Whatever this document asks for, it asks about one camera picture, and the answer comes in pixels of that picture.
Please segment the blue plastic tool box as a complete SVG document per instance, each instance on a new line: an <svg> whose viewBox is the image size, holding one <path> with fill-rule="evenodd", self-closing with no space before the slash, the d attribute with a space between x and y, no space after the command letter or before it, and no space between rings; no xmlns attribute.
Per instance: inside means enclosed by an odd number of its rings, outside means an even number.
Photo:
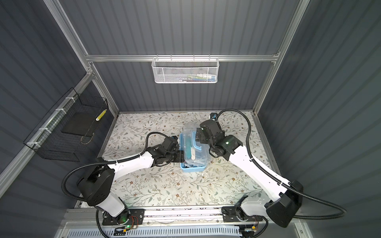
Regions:
<svg viewBox="0 0 381 238"><path fill-rule="evenodd" d="M185 173L202 172L211 160L208 153L208 144L196 142L197 123L187 123L183 126L183 132L180 133L180 150L185 153L185 162L180 164L180 168ZM192 158L188 160L186 155L186 139L190 138L192 142Z"/></svg>

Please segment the teal utility knife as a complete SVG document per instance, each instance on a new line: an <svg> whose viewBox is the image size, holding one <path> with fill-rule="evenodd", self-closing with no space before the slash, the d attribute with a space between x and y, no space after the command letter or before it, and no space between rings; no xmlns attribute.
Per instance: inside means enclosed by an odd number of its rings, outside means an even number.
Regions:
<svg viewBox="0 0 381 238"><path fill-rule="evenodd" d="M188 160L191 160L192 158L192 142L190 138L186 139L186 157Z"/></svg>

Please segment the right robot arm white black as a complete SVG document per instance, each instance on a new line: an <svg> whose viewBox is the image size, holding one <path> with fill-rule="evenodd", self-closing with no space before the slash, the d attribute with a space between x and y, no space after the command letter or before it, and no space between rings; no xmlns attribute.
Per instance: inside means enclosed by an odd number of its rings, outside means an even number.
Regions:
<svg viewBox="0 0 381 238"><path fill-rule="evenodd" d="M288 191L281 183L289 180L278 175L253 157L239 139L226 135L219 122L207 120L196 129L196 141L209 145L212 155L222 156L251 177L268 195L270 201L250 201L244 195L235 204L236 217L246 221L252 216L267 215L275 224L286 228L302 205L302 197Z"/></svg>

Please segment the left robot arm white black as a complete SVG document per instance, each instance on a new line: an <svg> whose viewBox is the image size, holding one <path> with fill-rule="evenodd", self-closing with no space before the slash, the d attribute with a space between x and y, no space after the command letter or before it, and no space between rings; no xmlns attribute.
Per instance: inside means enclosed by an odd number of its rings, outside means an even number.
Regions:
<svg viewBox="0 0 381 238"><path fill-rule="evenodd" d="M111 191L113 182L139 170L182 162L184 152L180 150L178 138L165 136L161 144L146 146L143 153L131 158L114 164L91 165L78 180L77 187L89 206L100 208L113 218L125 216L128 220L128 207Z"/></svg>

